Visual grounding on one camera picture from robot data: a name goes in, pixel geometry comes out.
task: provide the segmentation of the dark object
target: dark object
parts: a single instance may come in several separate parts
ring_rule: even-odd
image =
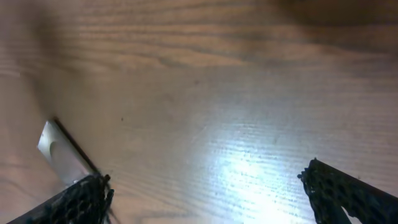
[[[114,190],[108,175],[89,175],[9,224],[102,224]]]
[[[398,223],[398,198],[318,161],[297,176],[317,223],[351,223],[342,207],[361,223]]]

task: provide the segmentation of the table surface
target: table surface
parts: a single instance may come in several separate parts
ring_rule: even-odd
[[[63,187],[53,116],[120,223],[314,223],[314,157],[398,195],[397,1],[0,4],[1,222]]]

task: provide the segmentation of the black honeycomb mesh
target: black honeycomb mesh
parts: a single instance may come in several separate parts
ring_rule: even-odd
[[[398,198],[316,159],[298,178],[317,223],[351,223],[342,207],[361,223],[398,223]]]
[[[103,223],[114,192],[109,179],[108,175],[90,175],[10,223]]]

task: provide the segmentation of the wood grain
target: wood grain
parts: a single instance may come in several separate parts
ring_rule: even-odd
[[[1,4],[1,146],[28,136],[21,159],[58,116],[121,223],[314,223],[296,178],[314,157],[398,195],[396,1]],[[4,179],[39,175],[8,160]],[[26,207],[57,189],[36,182]]]

